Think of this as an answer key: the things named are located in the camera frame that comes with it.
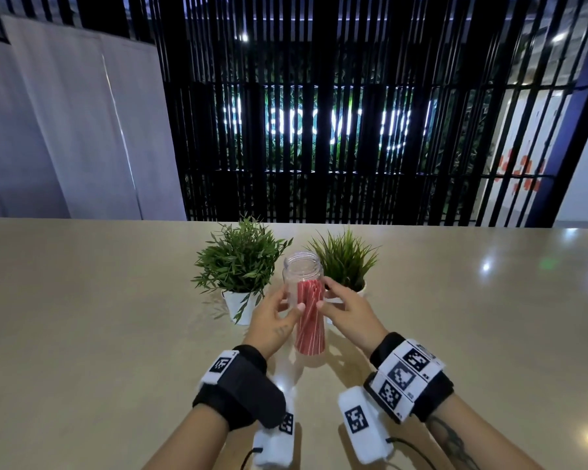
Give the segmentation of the white marker wrist band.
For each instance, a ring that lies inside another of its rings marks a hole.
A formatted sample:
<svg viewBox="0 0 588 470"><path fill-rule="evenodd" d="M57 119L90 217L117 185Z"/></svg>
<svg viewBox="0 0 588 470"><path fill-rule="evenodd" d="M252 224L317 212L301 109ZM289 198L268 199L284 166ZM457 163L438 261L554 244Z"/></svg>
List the white marker wrist band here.
<svg viewBox="0 0 588 470"><path fill-rule="evenodd" d="M426 422L454 393L445 364L416 340L399 333L388 333L369 360L376 371L363 387L397 424L412 415Z"/></svg>

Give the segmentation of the grassy green plant white pot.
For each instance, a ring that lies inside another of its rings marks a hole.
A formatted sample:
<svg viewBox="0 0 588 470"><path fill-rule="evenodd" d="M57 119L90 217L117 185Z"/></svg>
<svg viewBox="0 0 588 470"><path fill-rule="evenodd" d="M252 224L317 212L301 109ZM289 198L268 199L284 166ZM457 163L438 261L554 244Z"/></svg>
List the grassy green plant white pot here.
<svg viewBox="0 0 588 470"><path fill-rule="evenodd" d="M366 286L366 274L378 260L378 247L346 228L340 234L326 233L310 239L305 249L320 259L323 274L355 292Z"/></svg>

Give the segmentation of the bundle of red striped straws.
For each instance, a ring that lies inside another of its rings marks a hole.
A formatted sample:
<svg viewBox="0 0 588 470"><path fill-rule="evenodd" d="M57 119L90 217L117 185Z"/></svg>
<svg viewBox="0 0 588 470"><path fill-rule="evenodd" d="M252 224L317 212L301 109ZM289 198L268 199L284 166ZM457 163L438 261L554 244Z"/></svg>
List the bundle of red striped straws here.
<svg viewBox="0 0 588 470"><path fill-rule="evenodd" d="M316 356L325 351L324 318L317 309L317 303L323 299L323 295L324 285L319 279L297 284L297 303L303 303L305 310L298 321L295 349L302 355Z"/></svg>

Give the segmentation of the person's right hand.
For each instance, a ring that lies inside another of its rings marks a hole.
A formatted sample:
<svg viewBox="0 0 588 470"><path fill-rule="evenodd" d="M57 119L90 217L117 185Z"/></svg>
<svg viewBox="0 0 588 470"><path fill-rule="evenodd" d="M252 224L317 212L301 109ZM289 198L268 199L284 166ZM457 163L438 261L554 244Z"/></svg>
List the person's right hand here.
<svg viewBox="0 0 588 470"><path fill-rule="evenodd" d="M389 331L365 298L330 277L325 276L322 281L345 307L340 309L339 322L334 326L369 358Z"/></svg>

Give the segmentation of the leafy green plant white pot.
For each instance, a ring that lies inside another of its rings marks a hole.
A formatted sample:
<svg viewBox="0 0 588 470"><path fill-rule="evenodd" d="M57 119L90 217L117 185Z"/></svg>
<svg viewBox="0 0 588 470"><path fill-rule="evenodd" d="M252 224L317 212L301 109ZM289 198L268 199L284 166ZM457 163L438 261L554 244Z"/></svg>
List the leafy green plant white pot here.
<svg viewBox="0 0 588 470"><path fill-rule="evenodd" d="M249 325L253 310L265 295L277 260L293 238L277 239L270 227L252 217L236 225L221 224L199 251L192 278L196 288L220 291L232 322Z"/></svg>

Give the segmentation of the black slatted screen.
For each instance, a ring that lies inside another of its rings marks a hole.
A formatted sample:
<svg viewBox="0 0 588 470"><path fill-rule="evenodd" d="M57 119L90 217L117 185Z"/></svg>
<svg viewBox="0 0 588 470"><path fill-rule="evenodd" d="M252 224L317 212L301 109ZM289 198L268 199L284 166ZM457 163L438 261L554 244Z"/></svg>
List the black slatted screen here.
<svg viewBox="0 0 588 470"><path fill-rule="evenodd" d="M157 48L184 216L553 227L588 0L56 0Z"/></svg>

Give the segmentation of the person's right forearm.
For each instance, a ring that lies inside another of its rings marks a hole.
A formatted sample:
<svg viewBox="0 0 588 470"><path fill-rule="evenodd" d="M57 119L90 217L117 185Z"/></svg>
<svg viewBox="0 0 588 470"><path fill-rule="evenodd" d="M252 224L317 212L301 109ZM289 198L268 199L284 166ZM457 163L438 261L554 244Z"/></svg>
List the person's right forearm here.
<svg viewBox="0 0 588 470"><path fill-rule="evenodd" d="M455 470L545 470L456 394L438 406L426 427Z"/></svg>

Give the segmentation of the person's left forearm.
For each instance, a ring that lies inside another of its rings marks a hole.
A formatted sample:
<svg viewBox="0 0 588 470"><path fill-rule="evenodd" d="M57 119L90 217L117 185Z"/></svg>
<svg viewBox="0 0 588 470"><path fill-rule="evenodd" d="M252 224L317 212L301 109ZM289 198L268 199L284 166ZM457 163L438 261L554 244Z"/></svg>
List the person's left forearm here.
<svg viewBox="0 0 588 470"><path fill-rule="evenodd" d="M142 470L212 470L228 433L229 425L223 416L198 404Z"/></svg>

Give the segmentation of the clear glass jar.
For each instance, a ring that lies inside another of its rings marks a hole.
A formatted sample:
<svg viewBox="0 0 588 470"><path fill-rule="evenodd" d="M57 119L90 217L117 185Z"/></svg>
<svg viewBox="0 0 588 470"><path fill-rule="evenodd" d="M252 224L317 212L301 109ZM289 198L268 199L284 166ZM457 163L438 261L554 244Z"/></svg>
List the clear glass jar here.
<svg viewBox="0 0 588 470"><path fill-rule="evenodd" d="M285 258L283 265L283 282L288 288L287 301L290 306L297 305L297 284L301 281L319 279L323 276L320 259L313 252L295 252Z"/></svg>

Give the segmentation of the white curtain panel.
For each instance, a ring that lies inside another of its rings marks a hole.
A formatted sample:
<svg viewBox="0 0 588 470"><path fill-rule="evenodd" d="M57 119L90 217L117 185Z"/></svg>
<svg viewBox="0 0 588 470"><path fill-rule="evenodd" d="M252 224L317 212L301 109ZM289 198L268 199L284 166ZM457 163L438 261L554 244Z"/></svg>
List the white curtain panel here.
<svg viewBox="0 0 588 470"><path fill-rule="evenodd" d="M0 217L187 221L157 48L1 22Z"/></svg>

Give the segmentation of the person's left hand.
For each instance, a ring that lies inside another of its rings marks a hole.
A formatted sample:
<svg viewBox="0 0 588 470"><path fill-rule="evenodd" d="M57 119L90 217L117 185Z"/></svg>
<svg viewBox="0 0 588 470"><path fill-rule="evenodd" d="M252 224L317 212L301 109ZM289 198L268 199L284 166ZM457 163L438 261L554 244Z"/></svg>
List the person's left hand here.
<svg viewBox="0 0 588 470"><path fill-rule="evenodd" d="M265 360L270 359L285 344L298 324L280 318L280 303L288 303L287 298L287 285L267 294L254 309L242 341L242 345L254 348Z"/></svg>

